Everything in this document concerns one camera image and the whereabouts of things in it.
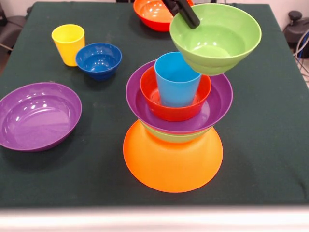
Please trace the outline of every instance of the light blue cup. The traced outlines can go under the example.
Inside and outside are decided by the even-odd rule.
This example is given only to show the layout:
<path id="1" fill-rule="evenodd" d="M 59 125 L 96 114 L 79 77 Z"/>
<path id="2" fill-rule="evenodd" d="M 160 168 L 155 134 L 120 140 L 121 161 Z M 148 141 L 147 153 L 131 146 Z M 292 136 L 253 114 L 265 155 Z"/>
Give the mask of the light blue cup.
<path id="1" fill-rule="evenodd" d="M 179 108 L 192 104 L 201 74 L 184 61 L 180 52 L 160 56 L 154 69 L 162 105 Z"/>

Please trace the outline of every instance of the green bowl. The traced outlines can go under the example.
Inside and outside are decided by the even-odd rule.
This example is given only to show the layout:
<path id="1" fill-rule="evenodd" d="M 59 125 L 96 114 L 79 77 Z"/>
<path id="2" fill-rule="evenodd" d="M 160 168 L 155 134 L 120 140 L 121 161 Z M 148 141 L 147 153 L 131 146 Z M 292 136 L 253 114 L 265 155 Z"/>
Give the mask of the green bowl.
<path id="1" fill-rule="evenodd" d="M 247 57 L 260 43 L 262 32 L 248 13 L 225 4 L 192 6 L 200 25 L 191 29 L 176 14 L 169 32 L 186 62 L 196 72 L 219 75 Z"/>
<path id="2" fill-rule="evenodd" d="M 154 137 L 169 142 L 169 143 L 187 143 L 189 141 L 192 141 L 200 136 L 202 136 L 203 134 L 205 134 L 210 128 L 207 128 L 205 130 L 196 132 L 196 133 L 192 133 L 192 134 L 186 134 L 186 135 L 177 135 L 177 134 L 168 134 L 168 133 L 164 133 L 164 132 L 160 132 L 158 130 L 155 130 L 154 128 L 146 125 L 145 123 L 143 123 L 141 121 L 142 125 L 146 128 L 146 130 L 152 134 Z"/>

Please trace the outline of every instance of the dark green tablecloth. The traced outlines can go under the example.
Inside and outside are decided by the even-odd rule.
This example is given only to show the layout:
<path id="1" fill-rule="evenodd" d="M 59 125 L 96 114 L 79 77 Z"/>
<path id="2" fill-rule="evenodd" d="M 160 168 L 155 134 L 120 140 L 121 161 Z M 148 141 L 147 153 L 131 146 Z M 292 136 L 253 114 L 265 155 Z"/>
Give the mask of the dark green tablecloth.
<path id="1" fill-rule="evenodd" d="M 36 3 L 0 78 L 0 97 L 35 82 L 57 82 L 83 102 L 74 133 L 41 153 L 0 148 L 0 206 L 205 205 L 308 203 L 309 91 L 268 5 L 242 5 L 259 22 L 258 48 L 228 71 L 234 101 L 215 126 L 223 164 L 204 187 L 182 194 L 152 190 L 127 169 L 122 145 L 136 120 L 126 82 L 142 64 L 175 51 L 169 33 L 145 27 L 131 4 Z M 85 29 L 87 44 L 110 42 L 123 60 L 98 83 L 63 64 L 51 39 L 62 24 Z"/>

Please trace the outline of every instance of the purple bowl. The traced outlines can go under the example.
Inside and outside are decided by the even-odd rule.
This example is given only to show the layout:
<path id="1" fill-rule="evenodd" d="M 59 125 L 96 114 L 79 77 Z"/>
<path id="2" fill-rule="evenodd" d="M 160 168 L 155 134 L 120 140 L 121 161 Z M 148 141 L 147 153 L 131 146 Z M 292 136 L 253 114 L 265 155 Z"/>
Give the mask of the purple bowl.
<path id="1" fill-rule="evenodd" d="M 20 87 L 0 101 L 0 145 L 17 151 L 50 149 L 73 131 L 81 114 L 81 100 L 64 85 Z"/>
<path id="2" fill-rule="evenodd" d="M 151 113 L 140 90 L 140 78 L 153 66 L 155 60 L 139 67 L 129 78 L 126 85 L 126 100 L 132 112 L 139 120 L 150 127 L 171 134 L 190 134 L 199 132 L 215 125 L 228 112 L 232 100 L 233 89 L 224 75 L 211 77 L 211 92 L 209 93 L 198 115 L 186 121 L 169 122 Z"/>

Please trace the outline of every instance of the cup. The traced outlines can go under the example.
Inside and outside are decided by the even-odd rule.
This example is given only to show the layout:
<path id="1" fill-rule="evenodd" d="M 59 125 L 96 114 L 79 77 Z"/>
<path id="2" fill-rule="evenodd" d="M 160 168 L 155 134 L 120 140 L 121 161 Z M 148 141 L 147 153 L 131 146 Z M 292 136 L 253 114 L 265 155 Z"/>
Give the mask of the cup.
<path id="1" fill-rule="evenodd" d="M 84 29 L 75 24 L 65 24 L 53 30 L 52 38 L 66 65 L 77 66 L 75 57 L 85 46 L 84 35 Z"/>
<path id="2" fill-rule="evenodd" d="M 186 63 L 180 52 L 160 56 L 154 69 L 162 105 L 178 108 L 192 104 L 201 74 Z"/>

